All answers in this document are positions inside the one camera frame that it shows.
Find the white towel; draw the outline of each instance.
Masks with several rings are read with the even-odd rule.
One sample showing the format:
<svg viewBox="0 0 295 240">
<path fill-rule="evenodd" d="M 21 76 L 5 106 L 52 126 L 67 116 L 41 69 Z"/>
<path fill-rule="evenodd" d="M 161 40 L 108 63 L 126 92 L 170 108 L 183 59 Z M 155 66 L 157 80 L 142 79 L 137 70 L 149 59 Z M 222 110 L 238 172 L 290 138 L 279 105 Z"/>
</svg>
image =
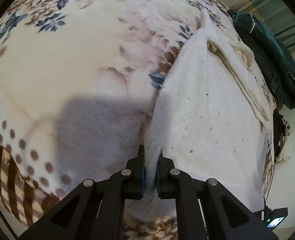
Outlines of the white towel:
<svg viewBox="0 0 295 240">
<path fill-rule="evenodd" d="M 184 45 L 165 81 L 145 137 L 146 203 L 132 202 L 134 215 L 142 219 L 148 220 L 155 212 L 175 214 L 173 201 L 159 201 L 155 195 L 155 168 L 161 149 L 191 177 L 217 178 L 252 211 L 263 205 L 259 170 L 265 156 L 260 127 L 271 119 L 271 111 L 250 71 L 251 53 L 246 56 L 249 65 L 244 66 L 234 53 L 238 47 L 232 48 L 215 29 L 206 10 L 201 19 L 201 29 Z M 220 50 L 226 66 L 213 64 L 216 56 L 210 55 L 208 42 Z M 233 90 L 228 98 L 215 94 L 219 86 Z"/>
</svg>

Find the brown polka dots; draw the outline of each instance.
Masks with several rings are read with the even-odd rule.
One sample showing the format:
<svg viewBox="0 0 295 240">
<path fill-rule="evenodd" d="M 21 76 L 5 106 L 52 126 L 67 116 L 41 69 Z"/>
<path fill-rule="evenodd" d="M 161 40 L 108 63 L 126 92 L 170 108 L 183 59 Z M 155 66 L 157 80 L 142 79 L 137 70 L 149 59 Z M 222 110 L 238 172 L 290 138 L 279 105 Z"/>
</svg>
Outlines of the brown polka dots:
<svg viewBox="0 0 295 240">
<path fill-rule="evenodd" d="M 64 192 L 64 190 L 62 190 L 61 188 L 57 188 L 57 189 L 55 190 L 55 193 L 56 193 L 56 195 L 57 195 L 59 198 L 63 198 L 63 197 L 65 196 L 65 192 Z"/>
<path fill-rule="evenodd" d="M 49 212 L 59 201 L 60 199 L 56 195 L 47 195 L 41 203 L 43 214 Z"/>
<path fill-rule="evenodd" d="M 39 154 L 35 150 L 31 150 L 31 158 L 33 161 L 37 161 L 39 159 Z"/>
<path fill-rule="evenodd" d="M 15 132 L 14 132 L 13 129 L 11 129 L 11 130 L 9 131 L 9 135 L 10 135 L 11 139 L 14 139 L 14 138 L 15 138 Z"/>
<path fill-rule="evenodd" d="M 24 150 L 25 147 L 26 147 L 26 143 L 25 143 L 25 141 L 24 141 L 23 139 L 21 139 L 21 140 L 19 141 L 19 143 L 18 143 L 18 146 L 19 146 L 22 150 Z"/>
<path fill-rule="evenodd" d="M 0 134 L 0 144 L 3 143 L 3 136 Z"/>
<path fill-rule="evenodd" d="M 61 180 L 64 184 L 71 184 L 71 178 L 69 176 L 67 176 L 66 174 L 61 176 Z"/>
<path fill-rule="evenodd" d="M 43 184 L 43 186 L 45 186 L 45 187 L 48 187 L 49 186 L 49 181 L 46 179 L 46 178 L 44 178 L 44 177 L 42 177 L 42 178 L 40 178 L 40 182 Z"/>
<path fill-rule="evenodd" d="M 21 164 L 21 163 L 22 163 L 22 158 L 20 157 L 19 154 L 17 154 L 17 155 L 15 156 L 15 160 L 16 160 L 17 164 Z"/>
<path fill-rule="evenodd" d="M 6 150 L 8 153 L 12 153 L 12 147 L 9 144 L 6 145 Z"/>
<path fill-rule="evenodd" d="M 36 188 L 39 187 L 39 184 L 38 184 L 38 182 L 36 180 L 33 180 L 32 182 L 33 182 L 34 187 L 36 187 Z"/>
<path fill-rule="evenodd" d="M 48 173 L 53 173 L 53 172 L 54 172 L 54 168 L 53 168 L 53 166 L 52 166 L 51 163 L 46 163 L 46 164 L 45 164 L 45 169 L 46 169 L 46 171 L 47 171 Z"/>
<path fill-rule="evenodd" d="M 29 175 L 31 175 L 31 176 L 34 175 L 34 169 L 32 166 L 27 166 L 26 169 L 27 169 L 27 172 Z"/>
</svg>

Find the blue leaf pattern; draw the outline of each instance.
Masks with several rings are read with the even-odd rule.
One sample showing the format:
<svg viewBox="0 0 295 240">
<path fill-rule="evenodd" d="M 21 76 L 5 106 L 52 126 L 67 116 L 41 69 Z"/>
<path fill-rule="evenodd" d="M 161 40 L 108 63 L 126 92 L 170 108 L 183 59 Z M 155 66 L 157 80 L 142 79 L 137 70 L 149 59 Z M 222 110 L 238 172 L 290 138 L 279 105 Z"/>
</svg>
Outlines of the blue leaf pattern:
<svg viewBox="0 0 295 240">
<path fill-rule="evenodd" d="M 182 41 L 176 41 L 176 42 L 178 43 L 178 45 L 180 46 L 180 48 L 183 47 L 184 42 L 182 42 Z"/>
<path fill-rule="evenodd" d="M 182 25 L 179 25 L 180 29 L 184 32 L 184 33 L 179 33 L 179 36 L 185 38 L 186 40 L 188 40 L 189 38 L 192 37 L 193 33 L 191 33 L 190 28 L 186 25 L 185 28 Z M 184 42 L 182 41 L 176 41 L 178 43 L 178 45 L 181 47 L 183 47 Z"/>
<path fill-rule="evenodd" d="M 162 87 L 162 84 L 166 78 L 165 75 L 158 72 L 150 73 L 149 77 L 151 78 L 152 86 L 156 89 L 160 89 Z"/>
<path fill-rule="evenodd" d="M 56 6 L 58 7 L 59 10 L 61 10 L 67 2 L 68 0 L 58 0 Z"/>
<path fill-rule="evenodd" d="M 3 27 L 3 29 L 1 30 L 0 33 L 0 40 L 3 38 L 3 36 L 6 33 L 10 33 L 10 31 L 16 27 L 23 19 L 25 19 L 26 15 L 22 14 L 19 16 L 16 16 L 16 12 L 14 12 L 13 14 L 11 14 L 10 18 L 6 21 L 5 26 Z"/>
<path fill-rule="evenodd" d="M 181 30 L 182 30 L 184 33 L 187 32 L 187 31 L 185 30 L 185 28 L 184 28 L 182 25 L 180 25 L 180 28 L 181 28 Z"/>
<path fill-rule="evenodd" d="M 181 37 L 183 37 L 183 38 L 185 38 L 185 39 L 189 39 L 187 36 L 185 36 L 183 33 L 179 33 L 179 35 L 181 36 Z"/>
<path fill-rule="evenodd" d="M 50 28 L 51 28 L 52 32 L 56 32 L 57 26 L 65 25 L 65 22 L 62 21 L 62 19 L 64 19 L 66 17 L 66 15 L 59 17 L 60 15 L 61 15 L 61 13 L 57 13 L 57 14 L 52 15 L 51 17 L 47 17 L 43 21 L 39 21 L 36 26 L 42 26 L 42 28 L 40 28 L 38 33 L 40 33 L 41 31 L 44 31 L 44 30 L 47 31 Z"/>
</svg>

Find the striped pattern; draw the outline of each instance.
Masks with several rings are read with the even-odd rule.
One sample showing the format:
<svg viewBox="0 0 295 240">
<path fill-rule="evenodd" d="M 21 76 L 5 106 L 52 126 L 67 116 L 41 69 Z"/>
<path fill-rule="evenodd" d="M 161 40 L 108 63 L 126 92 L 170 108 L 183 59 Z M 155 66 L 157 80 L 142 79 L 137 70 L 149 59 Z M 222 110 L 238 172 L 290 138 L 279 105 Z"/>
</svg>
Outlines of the striped pattern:
<svg viewBox="0 0 295 240">
<path fill-rule="evenodd" d="M 59 199 L 23 178 L 13 157 L 0 145 L 0 203 L 25 227 L 30 227 Z"/>
</svg>

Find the bed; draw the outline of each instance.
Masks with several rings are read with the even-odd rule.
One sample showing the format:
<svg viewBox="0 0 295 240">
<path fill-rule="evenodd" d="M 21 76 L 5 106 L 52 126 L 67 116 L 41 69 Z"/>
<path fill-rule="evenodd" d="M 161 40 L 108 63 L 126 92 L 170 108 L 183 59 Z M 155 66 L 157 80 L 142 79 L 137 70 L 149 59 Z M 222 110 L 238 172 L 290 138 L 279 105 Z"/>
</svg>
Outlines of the bed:
<svg viewBox="0 0 295 240">
<path fill-rule="evenodd" d="M 172 66 L 202 28 L 201 12 L 235 48 L 243 46 L 227 9 L 220 0 L 11 4 L 0 19 L 0 204 L 28 228 L 84 179 L 101 181 L 123 169 L 147 143 Z M 235 55 L 247 64 L 242 50 Z M 274 170 L 273 120 L 259 121 L 220 55 L 206 50 L 206 58 L 208 95 L 198 106 L 206 115 L 190 116 L 199 130 L 182 126 L 180 138 L 167 133 L 162 150 L 179 169 L 217 178 L 255 209 L 249 196 L 268 194 Z M 276 104 L 260 69 L 255 61 L 245 68 L 272 116 Z M 176 237 L 173 203 L 145 203 L 127 204 L 124 234 Z"/>
</svg>

